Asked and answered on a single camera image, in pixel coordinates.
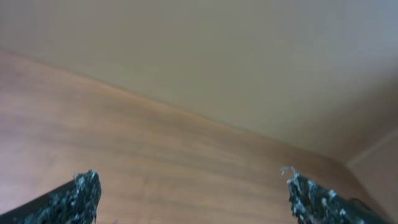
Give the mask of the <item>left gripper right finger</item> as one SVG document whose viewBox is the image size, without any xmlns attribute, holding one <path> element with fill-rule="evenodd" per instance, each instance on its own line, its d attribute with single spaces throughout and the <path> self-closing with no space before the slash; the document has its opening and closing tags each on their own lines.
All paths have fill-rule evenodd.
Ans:
<svg viewBox="0 0 398 224">
<path fill-rule="evenodd" d="M 291 170 L 287 180 L 292 215 L 299 224 L 388 224 L 371 207 L 357 198 L 345 199 L 297 172 L 283 167 L 281 174 Z"/>
</svg>

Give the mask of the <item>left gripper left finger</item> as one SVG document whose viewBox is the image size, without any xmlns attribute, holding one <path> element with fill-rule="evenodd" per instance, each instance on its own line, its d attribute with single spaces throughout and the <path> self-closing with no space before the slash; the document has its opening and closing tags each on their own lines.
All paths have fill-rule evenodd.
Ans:
<svg viewBox="0 0 398 224">
<path fill-rule="evenodd" d="M 101 198 L 99 174 L 93 170 L 20 207 L 1 215 L 7 224 L 92 224 L 96 222 Z"/>
</svg>

